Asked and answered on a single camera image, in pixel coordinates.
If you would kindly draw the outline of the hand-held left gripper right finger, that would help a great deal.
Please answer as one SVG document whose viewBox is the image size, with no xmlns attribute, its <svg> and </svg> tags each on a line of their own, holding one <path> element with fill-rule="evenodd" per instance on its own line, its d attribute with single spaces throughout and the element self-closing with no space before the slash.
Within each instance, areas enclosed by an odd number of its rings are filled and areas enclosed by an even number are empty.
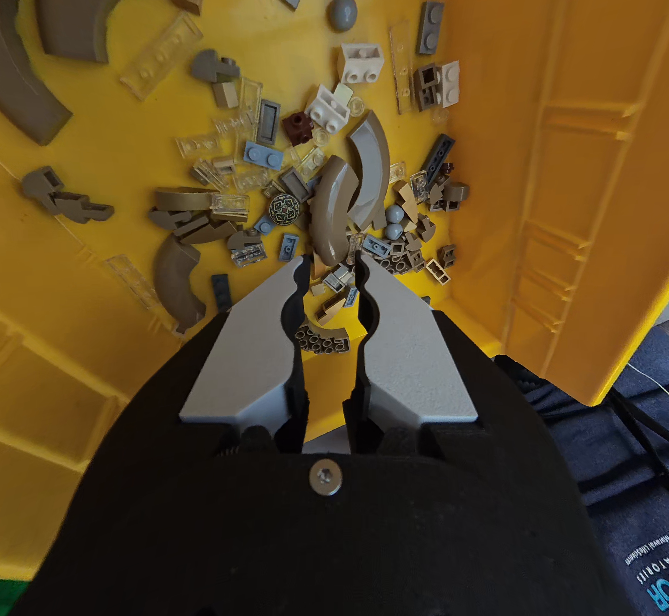
<svg viewBox="0 0 669 616">
<path fill-rule="evenodd" d="M 343 403 L 352 453 L 373 453 L 395 428 L 469 424 L 478 412 L 435 312 L 369 254 L 357 253 L 358 319 L 366 335 Z"/>
</svg>

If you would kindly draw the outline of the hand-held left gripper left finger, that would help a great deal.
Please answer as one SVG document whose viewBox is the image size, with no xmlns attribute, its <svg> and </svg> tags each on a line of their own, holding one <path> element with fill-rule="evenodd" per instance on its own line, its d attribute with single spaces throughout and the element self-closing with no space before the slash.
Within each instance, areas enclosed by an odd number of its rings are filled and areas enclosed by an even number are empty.
<svg viewBox="0 0 669 616">
<path fill-rule="evenodd" d="M 264 427 L 279 450 L 302 452 L 308 420 L 302 353 L 311 258 L 297 255 L 229 311 L 179 418 Z"/>
</svg>

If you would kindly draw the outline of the yellow plastic bin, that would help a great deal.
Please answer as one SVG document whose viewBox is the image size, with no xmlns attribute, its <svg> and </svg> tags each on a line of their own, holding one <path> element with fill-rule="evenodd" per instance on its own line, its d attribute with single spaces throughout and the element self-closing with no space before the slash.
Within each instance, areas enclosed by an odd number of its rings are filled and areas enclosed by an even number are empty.
<svg viewBox="0 0 669 616">
<path fill-rule="evenodd" d="M 201 41 L 141 102 L 121 75 L 178 13 L 121 0 L 100 65 L 45 54 L 20 0 L 73 116 L 40 146 L 1 115 L 1 578 L 34 576 L 112 422 L 185 344 L 129 281 L 155 287 L 155 188 L 195 185 L 175 139 L 213 131 L 199 49 L 291 112 L 337 82 L 340 43 L 381 44 L 355 93 L 391 163 L 418 171 L 443 130 L 471 188 L 425 247 L 456 244 L 451 282 L 401 280 L 488 355 L 597 404 L 668 300 L 668 0 L 204 0 Z"/>
</svg>

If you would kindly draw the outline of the person's navy sweatshirt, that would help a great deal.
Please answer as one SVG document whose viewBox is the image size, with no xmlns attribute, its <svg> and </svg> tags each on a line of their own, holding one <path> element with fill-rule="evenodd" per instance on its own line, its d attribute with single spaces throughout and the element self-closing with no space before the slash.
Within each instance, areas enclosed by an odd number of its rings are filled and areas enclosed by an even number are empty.
<svg viewBox="0 0 669 616">
<path fill-rule="evenodd" d="M 668 321 L 648 332 L 598 406 L 507 356 L 494 361 L 547 426 L 632 607 L 667 615 Z"/>
</svg>

